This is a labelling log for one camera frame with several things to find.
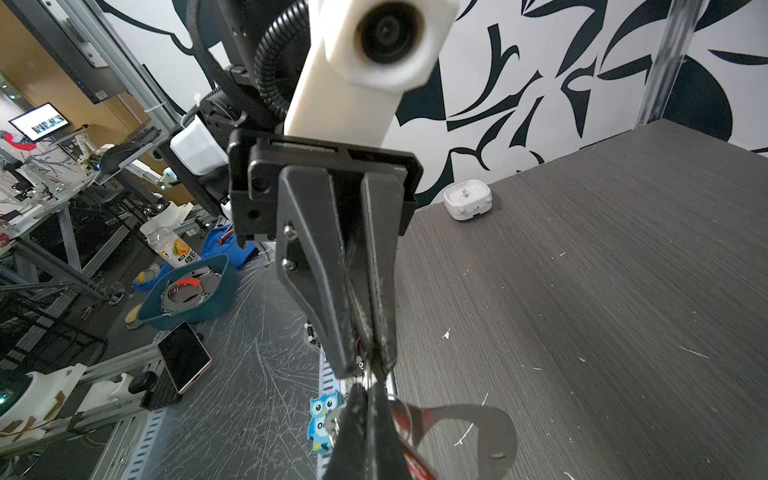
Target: metal bolt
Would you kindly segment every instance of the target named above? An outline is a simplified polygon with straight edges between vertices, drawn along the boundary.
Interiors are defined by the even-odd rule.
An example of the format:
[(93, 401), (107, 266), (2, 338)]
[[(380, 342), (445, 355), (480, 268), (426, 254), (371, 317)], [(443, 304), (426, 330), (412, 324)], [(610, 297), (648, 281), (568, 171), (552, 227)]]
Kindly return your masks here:
[(292, 262), (287, 258), (283, 258), (283, 270), (286, 272), (293, 272), (296, 269), (296, 262)]
[(295, 242), (299, 239), (299, 232), (290, 225), (286, 225), (285, 228), (283, 228), (283, 235), (289, 242)]

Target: orange wall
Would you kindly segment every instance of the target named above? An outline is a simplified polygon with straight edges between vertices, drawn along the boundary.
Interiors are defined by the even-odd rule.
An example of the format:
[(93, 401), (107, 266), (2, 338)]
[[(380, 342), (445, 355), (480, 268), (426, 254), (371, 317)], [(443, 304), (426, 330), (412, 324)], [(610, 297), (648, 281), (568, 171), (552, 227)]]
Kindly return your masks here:
[[(97, 147), (119, 144), (138, 127), (139, 122), (119, 98), (92, 104), (3, 2), (0, 2), (0, 45), (6, 46), (0, 54), (2, 74), (32, 104), (51, 102), (75, 126), (90, 125), (88, 136)], [(148, 118), (130, 94), (124, 92), (120, 96), (142, 121)], [(167, 167), (148, 155), (142, 157), (142, 161), (158, 173)], [(166, 190), (163, 195), (177, 204), (194, 202), (183, 185)]]

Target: blue owl toy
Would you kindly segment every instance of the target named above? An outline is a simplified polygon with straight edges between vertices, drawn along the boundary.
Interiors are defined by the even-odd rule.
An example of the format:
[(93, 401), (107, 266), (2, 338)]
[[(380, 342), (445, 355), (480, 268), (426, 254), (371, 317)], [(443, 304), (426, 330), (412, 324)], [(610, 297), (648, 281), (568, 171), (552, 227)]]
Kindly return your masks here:
[(310, 427), (307, 429), (306, 437), (312, 440), (312, 450), (327, 450), (331, 444), (331, 439), (326, 431), (326, 416), (313, 417)]
[(342, 403), (344, 403), (344, 397), (341, 396), (338, 390), (333, 390), (333, 393), (329, 395), (323, 395), (318, 399), (311, 399), (310, 413), (312, 413), (314, 419), (320, 416), (324, 417)]

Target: gray wooden tabletop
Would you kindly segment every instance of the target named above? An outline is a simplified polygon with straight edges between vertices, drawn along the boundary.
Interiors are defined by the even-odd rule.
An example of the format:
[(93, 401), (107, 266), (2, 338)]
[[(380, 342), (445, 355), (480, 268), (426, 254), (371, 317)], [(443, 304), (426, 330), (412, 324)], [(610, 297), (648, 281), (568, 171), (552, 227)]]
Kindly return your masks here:
[[(768, 160), (658, 121), (492, 190), (399, 243), (400, 396), (508, 412), (508, 478), (768, 478)], [(425, 441), (444, 478), (467, 427)]]

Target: phone screen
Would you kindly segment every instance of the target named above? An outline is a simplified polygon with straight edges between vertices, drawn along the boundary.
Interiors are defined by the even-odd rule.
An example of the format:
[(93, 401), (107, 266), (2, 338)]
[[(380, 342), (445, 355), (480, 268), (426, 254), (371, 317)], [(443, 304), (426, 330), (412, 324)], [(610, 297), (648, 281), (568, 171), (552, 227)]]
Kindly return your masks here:
[(182, 322), (162, 339), (157, 348), (177, 392), (210, 362), (203, 344), (187, 322)]

